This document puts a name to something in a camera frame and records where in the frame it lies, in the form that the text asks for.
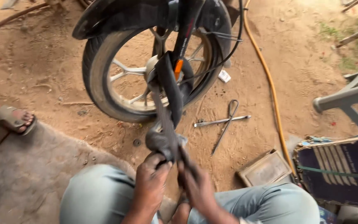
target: light blue jeans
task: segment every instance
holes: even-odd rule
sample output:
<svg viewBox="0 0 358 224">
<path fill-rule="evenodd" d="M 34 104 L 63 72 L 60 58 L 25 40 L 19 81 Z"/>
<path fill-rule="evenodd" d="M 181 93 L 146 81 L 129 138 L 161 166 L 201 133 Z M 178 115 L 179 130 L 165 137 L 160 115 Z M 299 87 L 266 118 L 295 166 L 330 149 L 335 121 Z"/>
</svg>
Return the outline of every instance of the light blue jeans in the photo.
<svg viewBox="0 0 358 224">
<path fill-rule="evenodd" d="M 120 169 L 95 165 L 70 180 L 60 206 L 60 224 L 118 224 L 130 208 L 135 181 Z M 318 224 L 314 199 L 292 184 L 271 184 L 215 194 L 228 212 L 263 224 Z M 155 215 L 152 224 L 157 224 Z M 188 224 L 207 221 L 192 209 Z"/>
</svg>

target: sandy soil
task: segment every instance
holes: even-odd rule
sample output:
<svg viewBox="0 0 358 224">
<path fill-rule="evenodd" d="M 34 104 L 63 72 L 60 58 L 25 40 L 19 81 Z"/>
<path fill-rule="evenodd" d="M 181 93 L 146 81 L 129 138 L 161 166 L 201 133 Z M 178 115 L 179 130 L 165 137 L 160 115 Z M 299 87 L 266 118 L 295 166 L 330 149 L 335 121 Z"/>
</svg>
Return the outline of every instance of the sandy soil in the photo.
<svg viewBox="0 0 358 224">
<path fill-rule="evenodd" d="M 0 104 L 27 108 L 38 118 L 75 138 L 139 165 L 149 151 L 144 144 L 148 125 L 122 123 L 103 114 L 92 105 L 64 105 L 68 102 L 90 102 L 82 82 L 81 60 L 85 41 L 71 37 L 81 16 L 76 1 L 66 1 L 65 15 L 49 8 L 16 19 L 0 29 Z M 0 10 L 0 20 L 32 6 L 20 1 L 13 10 Z M 340 110 L 317 114 L 312 100 L 334 93 L 345 84 L 335 65 L 319 59 L 321 52 L 331 52 L 330 43 L 321 41 L 318 22 L 341 17 L 340 1 L 265 0 L 249 5 L 249 23 L 270 67 L 278 94 L 286 137 L 296 135 L 351 136 L 358 128 Z M 27 32 L 20 28 L 25 26 Z M 238 30 L 238 22 L 233 33 Z M 127 66 L 144 64 L 151 53 L 150 38 L 128 43 L 120 53 Z M 189 138 L 193 159 L 210 171 L 217 191 L 239 187 L 233 184 L 235 171 L 262 152 L 280 148 L 273 119 L 269 86 L 261 63 L 246 35 L 226 69 L 232 80 L 217 80 L 210 91 L 186 110 L 178 133 Z M 122 85 L 140 88 L 142 79 L 123 80 Z M 247 121 L 232 122 L 215 155 L 210 152 L 223 125 L 194 128 L 199 119 L 217 120 L 227 117 L 231 99 L 240 102 L 237 115 L 252 115 Z M 176 170 L 167 183 L 167 195 L 177 197 Z"/>
</svg>

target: tire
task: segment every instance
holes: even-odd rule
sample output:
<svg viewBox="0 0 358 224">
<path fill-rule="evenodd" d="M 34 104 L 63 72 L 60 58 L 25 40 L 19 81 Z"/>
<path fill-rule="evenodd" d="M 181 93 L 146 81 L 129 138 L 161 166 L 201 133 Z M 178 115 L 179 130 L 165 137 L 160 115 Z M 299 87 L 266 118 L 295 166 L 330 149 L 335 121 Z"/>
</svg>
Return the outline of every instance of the tire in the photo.
<svg viewBox="0 0 358 224">
<path fill-rule="evenodd" d="M 107 76 L 110 64 L 118 50 L 132 37 L 144 31 L 128 30 L 88 39 L 82 58 L 82 77 L 91 100 L 105 114 L 117 120 L 144 123 L 155 118 L 155 111 L 139 111 L 125 107 L 114 99 L 108 89 Z M 221 50 L 214 36 L 209 35 L 212 46 L 210 68 L 221 61 Z M 215 82 L 221 67 L 206 74 L 200 84 L 192 91 L 186 106 L 199 100 Z"/>
</svg>

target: hand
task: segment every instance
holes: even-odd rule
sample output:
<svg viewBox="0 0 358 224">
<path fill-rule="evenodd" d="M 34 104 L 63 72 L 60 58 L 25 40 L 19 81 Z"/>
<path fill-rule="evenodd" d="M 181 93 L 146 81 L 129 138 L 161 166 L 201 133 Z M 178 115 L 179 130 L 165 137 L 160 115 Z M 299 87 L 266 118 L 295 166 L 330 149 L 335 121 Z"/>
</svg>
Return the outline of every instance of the hand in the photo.
<svg viewBox="0 0 358 224">
<path fill-rule="evenodd" d="M 219 209 L 211 179 L 209 174 L 195 163 L 190 162 L 189 166 L 185 167 L 182 161 L 178 162 L 179 182 L 186 191 L 190 205 L 204 217 L 208 217 L 212 211 Z"/>
<path fill-rule="evenodd" d="M 172 162 L 163 163 L 165 157 L 159 153 L 151 153 L 138 166 L 135 193 L 131 209 L 153 215 L 160 208 L 165 191 L 165 181 L 172 168 Z"/>
</svg>

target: black cable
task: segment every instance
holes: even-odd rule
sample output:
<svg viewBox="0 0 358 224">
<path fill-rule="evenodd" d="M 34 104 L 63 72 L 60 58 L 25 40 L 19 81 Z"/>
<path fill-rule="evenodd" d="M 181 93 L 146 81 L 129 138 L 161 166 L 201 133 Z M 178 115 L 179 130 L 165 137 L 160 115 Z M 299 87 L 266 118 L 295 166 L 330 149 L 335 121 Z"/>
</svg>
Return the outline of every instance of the black cable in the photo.
<svg viewBox="0 0 358 224">
<path fill-rule="evenodd" d="M 239 9 L 239 11 L 240 11 L 240 28 L 238 29 L 238 36 L 237 36 L 236 43 L 234 44 L 234 47 L 233 47 L 233 49 L 231 50 L 230 54 L 229 54 L 223 61 L 221 61 L 219 64 L 217 64 L 215 67 L 213 67 L 213 68 L 211 68 L 211 69 L 208 69 L 208 70 L 206 70 L 205 72 L 203 72 L 203 73 L 201 73 L 201 74 L 198 74 L 198 75 L 195 75 L 195 76 L 193 76 L 193 77 L 191 77 L 191 78 L 182 80 L 181 82 L 179 82 L 179 85 L 184 84 L 184 83 L 186 83 L 186 82 L 189 82 L 189 81 L 192 80 L 192 79 L 198 78 L 198 77 L 200 77 L 200 76 L 203 76 L 203 75 L 205 75 L 205 74 L 207 74 L 207 73 L 209 73 L 209 72 L 215 70 L 215 69 L 218 68 L 219 66 L 223 65 L 227 60 L 229 60 L 229 58 L 234 54 L 234 52 L 235 52 L 236 49 L 237 49 L 238 44 L 239 44 L 240 41 L 241 41 L 241 33 L 243 32 L 243 23 L 244 23 L 244 13 L 243 13 L 243 10 L 241 10 L 241 9 L 243 9 L 243 1 L 242 1 L 242 0 L 238 0 L 238 3 L 239 3 L 239 5 L 240 5 L 240 9 Z"/>
</svg>

